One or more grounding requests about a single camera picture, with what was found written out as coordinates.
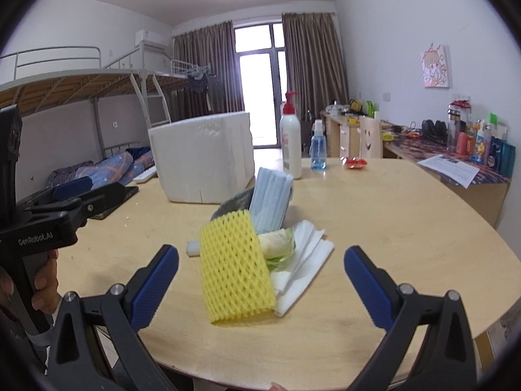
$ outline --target human hand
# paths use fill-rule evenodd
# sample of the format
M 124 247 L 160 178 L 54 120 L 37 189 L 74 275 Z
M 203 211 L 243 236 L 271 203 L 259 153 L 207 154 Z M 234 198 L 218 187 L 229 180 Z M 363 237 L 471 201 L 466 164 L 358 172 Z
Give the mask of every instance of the human hand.
M 46 314 L 53 314 L 58 308 L 60 296 L 58 294 L 57 263 L 58 250 L 51 250 L 46 265 L 35 276 L 36 293 L 32 298 L 35 310 L 41 310 Z M 5 273 L 0 278 L 2 291 L 11 296 L 15 292 L 12 279 Z

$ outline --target bed railing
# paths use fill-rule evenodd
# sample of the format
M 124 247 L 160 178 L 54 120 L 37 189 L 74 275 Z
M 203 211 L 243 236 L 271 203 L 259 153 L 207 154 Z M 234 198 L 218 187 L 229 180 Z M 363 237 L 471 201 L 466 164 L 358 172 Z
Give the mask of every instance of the bed railing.
M 127 149 L 136 149 L 139 147 L 150 147 L 150 143 L 141 142 L 141 141 L 132 141 L 128 143 L 112 145 L 110 147 L 105 147 L 103 149 L 103 157 L 114 156 L 115 154 L 119 154 L 121 152 L 126 151 Z
M 205 73 L 210 72 L 210 66 L 198 66 L 193 65 L 191 63 L 187 63 L 181 60 L 176 60 L 171 58 L 165 51 L 151 46 L 145 46 L 144 49 L 152 48 L 153 51 L 159 52 L 162 56 L 166 57 L 168 60 L 170 60 L 170 73 L 172 75 L 190 75 L 192 77 L 200 78 Z M 141 51 L 141 47 L 136 47 L 132 51 L 129 51 L 128 53 L 124 54 L 123 56 L 119 57 L 118 59 L 111 61 L 109 64 L 103 66 L 104 69 L 115 69 L 116 64 L 117 68 L 121 69 L 121 63 L 125 61 L 125 59 L 128 58 L 128 65 L 125 66 L 123 63 L 123 68 L 132 68 L 132 55 L 139 53 Z
M 19 56 L 21 54 L 27 54 L 37 51 L 48 51 L 48 50 L 62 50 L 62 49 L 90 49 L 90 50 L 96 50 L 98 53 L 97 57 L 89 57 L 89 56 L 79 56 L 79 57 L 57 57 L 53 59 L 44 59 L 44 60 L 36 60 L 31 61 L 28 63 L 19 63 Z M 205 73 L 210 72 L 210 66 L 197 66 L 193 65 L 191 63 L 187 63 L 181 60 L 176 60 L 171 58 L 165 51 L 153 47 L 155 51 L 159 51 L 162 56 L 167 57 L 170 61 L 170 73 L 172 75 L 186 75 L 186 76 L 192 76 L 197 79 L 201 78 Z M 37 65 L 40 63 L 48 63 L 48 62 L 55 62 L 55 61 L 63 61 L 63 60 L 97 60 L 98 65 L 100 66 L 100 69 L 115 69 L 116 65 L 118 69 L 121 69 L 121 64 L 123 63 L 124 69 L 131 69 L 132 68 L 132 55 L 136 54 L 138 52 L 142 51 L 142 47 L 136 47 L 132 51 L 127 52 L 123 56 L 119 57 L 118 59 L 111 61 L 109 64 L 102 66 L 101 65 L 101 50 L 99 47 L 92 47 L 92 46 L 56 46 L 56 47 L 42 47 L 42 48 L 33 48 L 31 50 L 24 50 L 24 51 L 17 51 L 11 54 L 6 54 L 4 56 L 0 57 L 0 63 L 2 60 L 7 59 L 9 57 L 15 57 L 15 68 L 14 68 L 14 75 L 13 80 L 16 79 L 18 69 L 20 67 L 30 66 L 30 65 Z M 125 59 L 128 58 L 128 65 L 125 66 Z
M 114 65 L 116 63 L 118 64 L 118 69 L 121 69 L 121 62 L 124 61 L 124 59 L 126 59 L 127 57 L 129 58 L 128 68 L 132 68 L 132 54 L 136 54 L 137 52 L 139 52 L 139 50 L 140 50 L 140 48 L 138 47 L 138 48 L 133 49 L 132 51 L 129 51 L 128 53 L 121 56 L 119 59 L 116 59 L 116 60 L 110 62 L 108 65 L 103 66 L 103 69 L 114 69 L 115 68 Z
M 59 57 L 59 58 L 56 58 L 56 59 L 37 60 L 37 61 L 32 61 L 32 62 L 23 63 L 23 64 L 19 64 L 18 63 L 18 58 L 19 58 L 20 54 L 26 54 L 26 53 L 36 52 L 36 51 L 61 50 L 61 49 L 70 49 L 70 48 L 74 48 L 74 49 L 80 49 L 81 48 L 81 49 L 96 50 L 98 52 L 98 57 L 87 57 L 87 56 L 85 56 L 85 57 Z M 7 59 L 8 57 L 15 57 L 15 71 L 14 71 L 14 75 L 13 75 L 13 80 L 16 79 L 16 74 L 17 74 L 17 71 L 18 71 L 19 67 L 30 66 L 30 65 L 37 65 L 37 64 L 40 64 L 40 63 L 47 63 L 47 62 L 52 62 L 52 61 L 62 61 L 62 60 L 97 60 L 99 66 L 100 66 L 100 69 L 101 69 L 101 50 L 98 47 L 91 47 L 91 46 L 75 45 L 75 46 L 58 46 L 58 47 L 33 48 L 31 50 L 17 51 L 17 52 L 11 53 L 11 54 L 6 54 L 5 56 L 1 56 L 0 60 Z

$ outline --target round table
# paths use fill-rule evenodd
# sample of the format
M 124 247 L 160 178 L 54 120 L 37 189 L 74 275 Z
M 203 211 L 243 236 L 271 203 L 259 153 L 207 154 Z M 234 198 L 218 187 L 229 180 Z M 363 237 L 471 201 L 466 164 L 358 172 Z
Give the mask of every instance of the round table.
M 496 231 L 456 194 L 405 160 L 371 160 L 364 171 L 329 160 L 295 181 L 286 224 L 310 220 L 327 230 L 335 250 L 284 318 L 211 325 L 203 301 L 200 260 L 186 256 L 215 206 L 173 204 L 157 179 L 107 219 L 89 220 L 79 242 L 63 249 L 59 291 L 104 294 L 126 283 L 162 244 L 179 249 L 180 268 L 149 328 L 140 337 L 164 366 L 233 388 L 346 389 L 377 348 L 377 329 L 343 268 L 358 244 L 397 283 L 422 294 L 456 289 L 474 337 L 521 295 L 521 264 Z M 280 166 L 272 160 L 268 167 Z M 416 334 L 399 373 L 411 367 L 423 339 Z

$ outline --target white wall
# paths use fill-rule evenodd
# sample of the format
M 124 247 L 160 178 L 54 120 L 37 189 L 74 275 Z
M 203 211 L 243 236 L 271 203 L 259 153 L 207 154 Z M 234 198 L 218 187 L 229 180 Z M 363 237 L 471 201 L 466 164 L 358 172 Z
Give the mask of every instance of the white wall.
M 68 104 L 23 118 L 20 158 L 16 164 L 16 197 L 45 187 L 58 168 L 101 160 L 94 112 L 85 102 Z
M 146 29 L 170 36 L 171 26 L 126 8 L 95 0 L 38 0 L 20 23 L 3 55 L 41 47 L 93 46 L 101 50 L 102 65 L 134 49 L 136 32 Z M 96 50 L 67 49 L 21 54 L 19 64 L 59 57 L 97 57 Z M 132 60 L 134 67 L 140 61 Z M 15 58 L 0 66 L 0 83 L 12 80 Z M 99 67 L 97 60 L 71 60 L 21 67 L 17 77 L 63 70 Z
M 168 37 L 172 27 L 142 14 L 99 1 L 39 0 L 18 26 L 4 54 L 38 47 L 88 45 L 100 47 L 102 63 L 107 64 L 109 51 L 113 52 L 110 60 L 114 60 L 134 49 L 135 33 L 142 29 Z M 60 57 L 64 55 L 74 57 L 68 51 L 59 54 Z M 31 55 L 25 61 L 49 57 L 49 53 Z M 13 65 L 13 60 L 0 65 L 0 83 L 12 80 Z M 96 62 L 40 64 L 22 68 L 24 71 L 20 69 L 19 76 L 89 67 L 97 67 Z M 161 105 L 159 100 L 153 103 Z M 101 99 L 99 108 L 106 146 L 147 140 L 147 128 L 137 96 Z M 151 111 L 155 112 L 157 109 L 162 110 L 154 107 Z M 118 122 L 117 129 L 113 128 L 115 121 Z M 21 140 L 20 160 L 17 165 L 19 199 L 41 189 L 54 169 L 85 160 L 98 162 L 101 159 L 94 114 L 88 101 L 25 117 Z
M 470 95 L 473 118 L 489 111 L 510 126 L 521 152 L 521 54 L 487 0 L 336 0 L 350 94 L 380 107 L 399 124 L 444 120 L 453 94 Z M 425 89 L 420 54 L 449 48 L 452 89 Z M 391 93 L 391 102 L 382 101 Z M 521 257 L 521 160 L 504 205 L 499 233 Z
M 174 27 L 172 36 L 216 25 L 222 22 L 233 21 L 236 26 L 246 26 L 254 22 L 271 22 L 280 20 L 283 13 L 335 13 L 336 8 L 331 1 L 293 1 L 289 3 L 244 8 L 232 12 L 221 13 L 207 18 L 192 19 Z

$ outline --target brown curtain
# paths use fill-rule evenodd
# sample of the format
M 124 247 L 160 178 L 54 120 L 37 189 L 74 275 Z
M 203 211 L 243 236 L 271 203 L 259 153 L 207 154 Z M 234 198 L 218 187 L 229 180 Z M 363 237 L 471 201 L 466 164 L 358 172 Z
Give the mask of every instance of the brown curtain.
M 235 32 L 231 22 L 209 26 L 175 37 L 174 58 L 203 66 L 210 64 L 217 74 L 220 98 L 215 99 L 213 112 L 208 111 L 206 94 L 189 90 L 178 91 L 180 119 L 230 113 L 244 110 L 241 77 L 235 59 Z
M 282 16 L 288 61 L 288 89 L 302 121 L 315 118 L 333 100 L 347 104 L 347 80 L 337 31 L 329 13 Z

